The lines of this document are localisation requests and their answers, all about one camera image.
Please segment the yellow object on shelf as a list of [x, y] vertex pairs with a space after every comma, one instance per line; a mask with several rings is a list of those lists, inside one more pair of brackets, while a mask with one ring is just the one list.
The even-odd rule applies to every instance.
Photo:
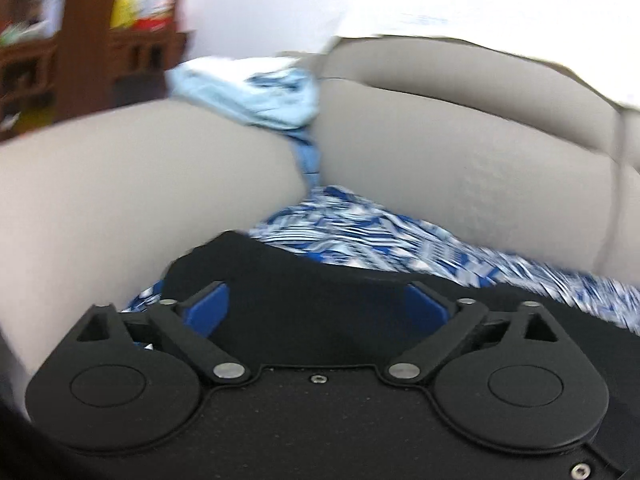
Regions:
[[111, 29], [130, 29], [137, 21], [137, 0], [114, 0]]

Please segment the beige leather sofa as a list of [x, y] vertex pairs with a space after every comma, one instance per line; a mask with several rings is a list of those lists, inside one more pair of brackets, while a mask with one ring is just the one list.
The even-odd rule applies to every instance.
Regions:
[[[476, 246], [634, 284], [639, 115], [562, 68], [442, 39], [340, 41], [319, 75], [321, 177]], [[280, 134], [166, 99], [1, 148], [1, 380], [93, 304], [306, 192]]]

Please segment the black pants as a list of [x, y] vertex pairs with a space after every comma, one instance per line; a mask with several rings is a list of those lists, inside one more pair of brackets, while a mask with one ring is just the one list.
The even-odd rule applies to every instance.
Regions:
[[476, 299], [512, 312], [538, 297], [510, 285], [467, 288], [427, 274], [330, 266], [224, 232], [171, 263], [160, 296], [184, 301], [214, 281], [230, 289], [229, 311], [208, 338], [251, 370], [262, 365], [383, 366], [432, 333], [404, 306], [422, 282], [451, 302]]

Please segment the light blue garment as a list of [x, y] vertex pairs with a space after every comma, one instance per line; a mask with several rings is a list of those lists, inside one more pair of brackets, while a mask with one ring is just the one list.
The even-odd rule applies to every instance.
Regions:
[[319, 111], [319, 88], [295, 56], [201, 56], [165, 73], [170, 96], [239, 124], [279, 133], [292, 146], [308, 188], [320, 184], [320, 152], [308, 128]]

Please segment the red box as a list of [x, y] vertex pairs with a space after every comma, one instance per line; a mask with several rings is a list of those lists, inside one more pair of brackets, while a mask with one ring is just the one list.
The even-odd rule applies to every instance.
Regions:
[[172, 6], [159, 6], [149, 14], [140, 14], [134, 22], [134, 30], [140, 32], [157, 32], [168, 28], [174, 22], [174, 8]]

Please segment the brown wooden shelf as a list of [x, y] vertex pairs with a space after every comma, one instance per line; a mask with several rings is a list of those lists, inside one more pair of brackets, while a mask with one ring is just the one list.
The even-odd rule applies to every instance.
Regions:
[[112, 108], [163, 99], [165, 73], [186, 52], [181, 0], [174, 22], [157, 32], [111, 29], [114, 0], [61, 0], [56, 32], [16, 38], [13, 0], [1, 0], [1, 137]]

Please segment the blue white patterned cloth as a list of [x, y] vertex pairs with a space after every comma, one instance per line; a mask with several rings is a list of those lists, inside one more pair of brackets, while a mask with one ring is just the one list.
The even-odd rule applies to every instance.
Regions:
[[472, 288], [514, 286], [639, 337], [637, 286], [465, 243], [437, 224], [396, 214], [342, 186], [314, 188], [247, 235], [334, 266], [418, 272]]

